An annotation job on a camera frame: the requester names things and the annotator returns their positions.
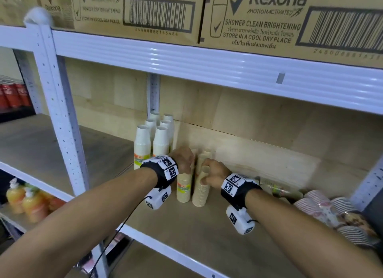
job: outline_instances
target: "white tracking device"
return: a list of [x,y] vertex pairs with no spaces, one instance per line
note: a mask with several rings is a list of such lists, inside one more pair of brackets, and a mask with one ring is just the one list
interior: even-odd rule
[[247,213],[246,208],[237,211],[232,205],[229,205],[226,209],[226,215],[241,235],[251,232],[256,225],[256,222]]
[[170,193],[172,193],[170,185],[161,191],[159,188],[153,188],[145,197],[146,205],[154,210],[159,209]]

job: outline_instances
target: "black wrist strap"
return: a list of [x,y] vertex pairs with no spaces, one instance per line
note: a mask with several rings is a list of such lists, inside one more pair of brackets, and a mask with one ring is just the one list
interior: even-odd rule
[[246,208],[245,197],[251,189],[262,190],[254,179],[233,173],[223,182],[221,195],[238,211]]
[[157,184],[154,188],[160,190],[172,184],[178,175],[177,163],[167,155],[147,159],[141,164],[141,168],[143,167],[150,168],[157,174]]

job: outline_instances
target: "hole in metal post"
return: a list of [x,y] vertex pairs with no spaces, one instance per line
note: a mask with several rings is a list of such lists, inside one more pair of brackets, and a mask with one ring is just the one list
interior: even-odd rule
[[276,79],[276,82],[278,83],[278,84],[282,84],[282,82],[283,82],[283,80],[285,79],[285,73],[280,73],[279,75],[278,75],[278,78]]

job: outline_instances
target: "person's right arm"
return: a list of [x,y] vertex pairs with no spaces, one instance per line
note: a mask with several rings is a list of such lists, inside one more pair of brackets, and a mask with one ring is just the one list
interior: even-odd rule
[[[210,175],[202,182],[221,189],[230,170],[207,159]],[[309,278],[382,278],[383,268],[362,250],[317,219],[268,193],[250,190],[245,197],[249,215],[259,221],[285,255]]]

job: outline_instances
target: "hand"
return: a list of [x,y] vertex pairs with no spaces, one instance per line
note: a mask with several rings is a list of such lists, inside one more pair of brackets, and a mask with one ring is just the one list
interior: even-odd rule
[[190,165],[192,164],[192,162],[194,162],[194,154],[189,147],[187,146],[179,147],[176,150],[173,150],[169,154],[169,156],[176,161],[179,174],[192,173],[192,170],[190,169]]
[[223,181],[232,172],[222,163],[213,159],[206,159],[203,166],[210,167],[210,174],[201,179],[201,184],[209,184],[214,188],[220,189]]

